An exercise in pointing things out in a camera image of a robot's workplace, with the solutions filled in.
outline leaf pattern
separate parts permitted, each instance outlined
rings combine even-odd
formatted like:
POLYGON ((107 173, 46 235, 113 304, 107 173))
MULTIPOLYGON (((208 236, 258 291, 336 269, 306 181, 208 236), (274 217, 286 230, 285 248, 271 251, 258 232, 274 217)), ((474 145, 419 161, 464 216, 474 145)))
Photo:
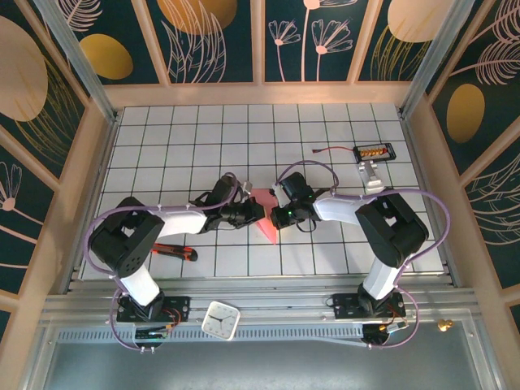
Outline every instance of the leaf pattern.
POLYGON ((480 83, 507 85, 520 71, 520 41, 497 41, 480 55, 475 66, 480 83))
POLYGON ((466 193, 489 245, 520 241, 520 156, 507 166, 475 178, 466 193))
POLYGON ((58 0, 68 26, 72 31, 85 33, 102 13, 101 0, 58 0))
POLYGON ((183 14, 177 6, 165 2, 167 11, 178 28, 170 28, 165 22, 170 42, 168 73, 173 83, 207 83, 222 80, 226 70, 226 43, 219 21, 213 14, 206 12, 199 3, 201 15, 198 16, 191 4, 180 0, 183 14), (195 29, 197 33, 184 34, 182 30, 195 29))
POLYGON ((492 24, 495 37, 504 43, 517 41, 520 37, 520 0, 504 0, 492 24))

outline black mounting bracket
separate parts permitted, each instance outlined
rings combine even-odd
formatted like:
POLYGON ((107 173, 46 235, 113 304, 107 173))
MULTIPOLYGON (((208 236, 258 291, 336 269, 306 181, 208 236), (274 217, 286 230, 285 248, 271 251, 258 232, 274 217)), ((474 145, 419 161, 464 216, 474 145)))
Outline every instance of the black mounting bracket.
POLYGON ((375 313, 369 313, 361 307, 359 294, 356 292, 333 294, 331 299, 330 307, 334 309, 336 319, 391 319, 394 314, 388 306, 391 306, 399 316, 406 317, 405 303, 398 292, 388 297, 375 313))
MULTIPOLYGON (((154 318, 154 323, 171 323, 172 313, 177 320, 178 313, 181 315, 180 321, 185 323, 189 316, 190 297, 164 297, 162 307, 157 317, 154 318)), ((119 299, 119 308, 117 312, 118 323, 147 323, 139 315, 136 314, 135 307, 130 301, 129 297, 121 297, 119 299)))

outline white alarm clock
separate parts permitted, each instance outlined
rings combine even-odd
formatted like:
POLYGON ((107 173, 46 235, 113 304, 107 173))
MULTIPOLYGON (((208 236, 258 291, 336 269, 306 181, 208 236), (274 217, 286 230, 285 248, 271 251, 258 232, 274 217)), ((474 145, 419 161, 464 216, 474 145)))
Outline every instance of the white alarm clock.
POLYGON ((204 317, 202 331, 229 341, 235 335, 240 317, 241 312, 236 307, 213 301, 204 317))

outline purple cable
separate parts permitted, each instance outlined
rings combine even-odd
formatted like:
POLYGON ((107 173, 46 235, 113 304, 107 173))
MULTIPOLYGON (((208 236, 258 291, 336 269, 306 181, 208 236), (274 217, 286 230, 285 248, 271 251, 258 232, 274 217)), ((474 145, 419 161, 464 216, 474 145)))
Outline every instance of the purple cable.
POLYGON ((440 237, 440 239, 435 241, 432 245, 428 246, 422 252, 419 252, 419 253, 415 254, 414 256, 408 258, 407 260, 405 260, 405 262, 403 263, 403 265, 402 265, 401 269, 399 270, 399 273, 397 274, 396 279, 394 281, 394 284, 397 285, 397 282, 402 277, 403 272, 405 272, 406 267, 412 261, 420 258, 421 256, 427 254, 431 250, 437 248, 440 244, 442 244, 444 242, 444 240, 448 236, 449 228, 451 226, 451 216, 449 214, 448 207, 446 207, 446 205, 437 196, 435 196, 434 194, 429 193, 427 191, 423 191, 421 189, 415 189, 415 188, 389 189, 387 191, 382 191, 380 193, 372 193, 372 194, 369 194, 369 195, 340 195, 338 193, 334 193, 333 196, 337 197, 338 199, 345 199, 345 200, 348 200, 348 201, 358 201, 360 199, 374 199, 374 198, 380 197, 382 195, 393 195, 395 193, 417 193, 419 195, 423 195, 424 197, 429 197, 432 201, 434 201, 435 203, 437 203, 439 205, 439 207, 444 212, 444 215, 446 215, 446 227, 444 228, 444 231, 443 231, 442 236, 440 237))
POLYGON ((340 179, 338 178, 338 175, 330 168, 327 164, 324 164, 320 161, 314 161, 314 160, 301 160, 298 162, 295 162, 294 164, 289 165, 285 170, 282 172, 280 176, 278 176, 278 179, 276 180, 276 185, 280 184, 280 181, 284 178, 285 174, 289 172, 291 169, 293 169, 296 165, 305 165, 305 164, 312 164, 312 165, 319 165, 321 167, 326 168, 329 172, 332 173, 332 179, 334 180, 334 185, 331 187, 331 192, 337 189, 337 187, 340 185, 340 179))
POLYGON ((90 248, 89 248, 89 238, 92 236, 92 233, 94 229, 96 228, 96 225, 98 225, 102 220, 104 220, 106 217, 116 214, 116 213, 122 213, 127 211, 166 211, 166 212, 175 212, 175 211, 186 211, 186 210, 194 210, 194 211, 204 211, 204 210, 212 210, 212 209, 218 209, 219 207, 227 205, 229 202, 231 202, 233 199, 235 199, 236 191, 238 190, 238 180, 236 179, 236 176, 231 172, 226 172, 224 174, 225 176, 231 176, 233 179, 233 190, 229 194, 229 196, 221 201, 220 203, 213 205, 213 206, 204 206, 204 207, 189 207, 189 209, 186 208, 186 206, 125 206, 125 207, 118 207, 112 210, 105 211, 103 214, 99 215, 92 223, 90 223, 89 228, 87 229, 87 232, 84 234, 83 239, 83 256, 87 260, 87 263, 96 271, 101 272, 102 274, 107 274, 109 276, 115 277, 115 274, 111 270, 107 270, 105 268, 101 268, 93 263, 92 258, 90 257, 90 248))
POLYGON ((414 304, 414 307, 415 307, 415 324, 414 324, 414 329, 409 334, 409 336, 406 337, 403 341, 400 341, 400 342, 395 343, 395 344, 390 344, 390 345, 383 344, 383 345, 380 345, 380 346, 376 347, 376 348, 379 348, 379 349, 389 349, 389 348, 401 347, 403 344, 406 344, 408 341, 412 340, 414 338, 414 336, 415 336, 415 333, 417 333, 417 330, 419 329, 419 308, 418 308, 417 302, 415 301, 414 297, 412 297, 412 294, 410 294, 406 290, 404 290, 404 289, 402 289, 400 287, 396 287, 396 290, 399 291, 400 293, 405 294, 412 301, 412 303, 414 304))

